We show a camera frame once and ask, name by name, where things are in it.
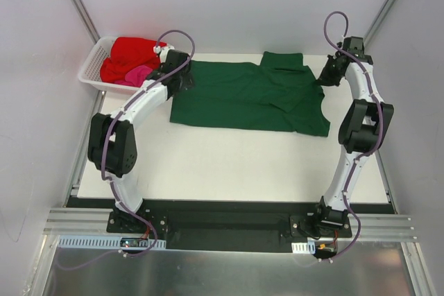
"white table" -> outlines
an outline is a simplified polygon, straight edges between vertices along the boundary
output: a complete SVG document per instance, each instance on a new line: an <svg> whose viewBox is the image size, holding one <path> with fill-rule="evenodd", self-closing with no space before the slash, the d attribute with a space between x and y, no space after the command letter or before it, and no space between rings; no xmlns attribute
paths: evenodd
<svg viewBox="0 0 444 296"><path fill-rule="evenodd" d="M196 54L195 60L260 63L262 55ZM317 77L326 57L305 55ZM344 80L325 87L322 110L331 122L328 138L287 132L197 128L169 123L171 101L136 132L138 187L146 199L317 202L339 159L339 126L352 96ZM102 113L128 99L107 93ZM79 198L113 198L93 163L87 162ZM387 203L375 157L364 166L352 202Z"/></svg>

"metal frame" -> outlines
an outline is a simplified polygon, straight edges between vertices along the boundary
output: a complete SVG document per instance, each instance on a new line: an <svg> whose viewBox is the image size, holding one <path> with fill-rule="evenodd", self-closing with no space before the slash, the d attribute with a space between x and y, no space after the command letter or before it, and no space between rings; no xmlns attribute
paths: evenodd
<svg viewBox="0 0 444 296"><path fill-rule="evenodd" d="M78 11L80 18L82 19L89 36L94 42L97 42L100 35L97 32L83 1L72 0L72 2ZM385 20L395 2L396 0L386 0L382 5L370 28L365 34L364 41L367 45L373 40L379 27ZM92 108L92 114L100 110L103 103L103 98L104 92L99 92ZM87 136L88 127L85 128L82 144L80 145L77 153L76 163L69 181L70 187L69 191L67 192L65 204L68 203L68 199L71 195L76 196L78 190L78 185L80 183L81 175L86 162ZM377 155L377 160L388 197L391 199L391 204L396 211L395 200L391 194L384 165L381 161L379 153ZM109 235L106 232L109 212L110 209L52 209L44 228L44 235L41 240L40 251L35 260L34 269L30 279L28 280L28 289L26 290L25 295L36 296L43 293L44 286L49 278L50 267L56 251L56 244L60 238L59 235ZM415 293L421 296L436 295L436 291L434 290L429 273L424 264L422 252L420 251L420 245L417 243L418 234L412 224L411 218L409 216L397 214L359 214L359 216L363 225L362 234L359 241L400 242ZM356 224L356 220L351 218L350 226L352 229L356 228Z"/></svg>

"white wall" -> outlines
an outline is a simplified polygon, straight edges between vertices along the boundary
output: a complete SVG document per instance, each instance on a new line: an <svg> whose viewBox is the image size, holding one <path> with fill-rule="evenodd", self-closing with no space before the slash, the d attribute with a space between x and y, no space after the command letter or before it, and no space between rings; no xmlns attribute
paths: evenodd
<svg viewBox="0 0 444 296"><path fill-rule="evenodd" d="M368 53L395 114L381 149L401 213L412 214L438 295L444 293L444 6L399 0Z"/></svg>
<svg viewBox="0 0 444 296"><path fill-rule="evenodd" d="M152 39L166 30L187 31L200 53L300 51L325 54L323 22L333 10L346 11L351 33L363 35L384 0L83 0L102 36ZM332 31L342 31L340 18ZM185 38L167 41L189 48Z"/></svg>
<svg viewBox="0 0 444 296"><path fill-rule="evenodd" d="M95 92L76 72L92 41L70 0L0 0L0 294L22 295L60 204Z"/></svg>

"dark green fabric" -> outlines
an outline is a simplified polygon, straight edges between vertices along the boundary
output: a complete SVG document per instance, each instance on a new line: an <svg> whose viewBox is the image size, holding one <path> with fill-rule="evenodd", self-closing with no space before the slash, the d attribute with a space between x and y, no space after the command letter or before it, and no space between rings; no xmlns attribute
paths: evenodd
<svg viewBox="0 0 444 296"><path fill-rule="evenodd" d="M328 135L323 90L300 53L265 52L259 66L193 61L191 72L196 86L174 97L172 123Z"/></svg>

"white laundry basket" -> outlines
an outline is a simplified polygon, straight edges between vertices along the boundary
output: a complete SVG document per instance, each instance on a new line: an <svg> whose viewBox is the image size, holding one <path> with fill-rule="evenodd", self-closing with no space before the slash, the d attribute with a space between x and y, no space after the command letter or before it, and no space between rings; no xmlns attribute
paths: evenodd
<svg viewBox="0 0 444 296"><path fill-rule="evenodd" d="M138 87L106 83L100 79L100 68L102 67L103 61L110 57L112 45L116 40L117 37L102 37L97 44L94 45L94 48L92 48L88 58L86 58L86 61L78 72L78 79L82 82L89 83L98 90L132 95L139 89Z"/></svg>

